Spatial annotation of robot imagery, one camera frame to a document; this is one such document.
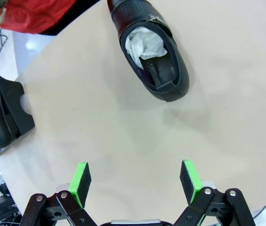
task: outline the metal screw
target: metal screw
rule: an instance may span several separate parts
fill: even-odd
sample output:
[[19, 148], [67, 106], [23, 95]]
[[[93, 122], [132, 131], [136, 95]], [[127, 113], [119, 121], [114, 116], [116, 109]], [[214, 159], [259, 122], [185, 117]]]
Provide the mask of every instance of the metal screw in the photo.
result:
[[232, 190], [232, 191], [230, 191], [230, 192], [229, 192], [229, 194], [230, 194], [231, 196], [236, 196], [236, 192], [235, 192], [235, 191], [233, 191], [233, 190]]
[[66, 197], [67, 197], [67, 193], [66, 193], [66, 192], [63, 192], [63, 193], [61, 194], [61, 198], [65, 199]]
[[36, 200], [39, 202], [39, 201], [41, 201], [42, 199], [43, 199], [42, 195], [38, 195]]
[[204, 192], [205, 194], [211, 194], [211, 190], [209, 188], [206, 188]]

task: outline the round table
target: round table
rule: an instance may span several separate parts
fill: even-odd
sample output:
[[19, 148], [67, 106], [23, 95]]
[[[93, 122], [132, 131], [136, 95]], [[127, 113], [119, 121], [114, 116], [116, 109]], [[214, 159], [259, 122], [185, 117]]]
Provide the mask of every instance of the round table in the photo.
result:
[[36, 128], [0, 154], [0, 168], [22, 213], [81, 161], [97, 224], [174, 223], [187, 206], [183, 159], [220, 191], [239, 188], [251, 210], [266, 204], [266, 0], [151, 2], [186, 63], [188, 94], [155, 99], [120, 49], [107, 2], [96, 4], [19, 77]]

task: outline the shoe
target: shoe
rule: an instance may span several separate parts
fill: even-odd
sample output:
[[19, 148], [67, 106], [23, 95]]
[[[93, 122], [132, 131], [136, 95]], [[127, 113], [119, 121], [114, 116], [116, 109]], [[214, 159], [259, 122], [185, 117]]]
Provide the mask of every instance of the shoe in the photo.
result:
[[[121, 49], [147, 90], [156, 98], [167, 102], [186, 95], [189, 77], [184, 61], [162, 16], [146, 0], [108, 0], [112, 20], [118, 32]], [[137, 66], [126, 49], [128, 36], [136, 28], [144, 27], [158, 34], [167, 54], [143, 60]]]
[[33, 117], [20, 105], [21, 83], [0, 77], [0, 149], [35, 127]]

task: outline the white floor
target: white floor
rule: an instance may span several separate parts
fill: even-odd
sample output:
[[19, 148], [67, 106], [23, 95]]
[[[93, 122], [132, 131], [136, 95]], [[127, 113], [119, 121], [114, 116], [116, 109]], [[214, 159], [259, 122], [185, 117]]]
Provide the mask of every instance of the white floor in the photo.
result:
[[[0, 75], [12, 81], [21, 75], [30, 61], [54, 38], [11, 31], [3, 33], [8, 36], [8, 41], [0, 53]], [[257, 226], [266, 226], [266, 209], [256, 217], [255, 222]]]

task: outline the red jacket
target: red jacket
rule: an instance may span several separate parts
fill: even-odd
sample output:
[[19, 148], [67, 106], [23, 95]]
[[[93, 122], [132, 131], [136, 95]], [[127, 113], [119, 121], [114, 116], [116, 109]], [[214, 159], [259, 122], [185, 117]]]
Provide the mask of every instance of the red jacket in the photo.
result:
[[8, 0], [3, 29], [41, 33], [53, 26], [76, 0]]

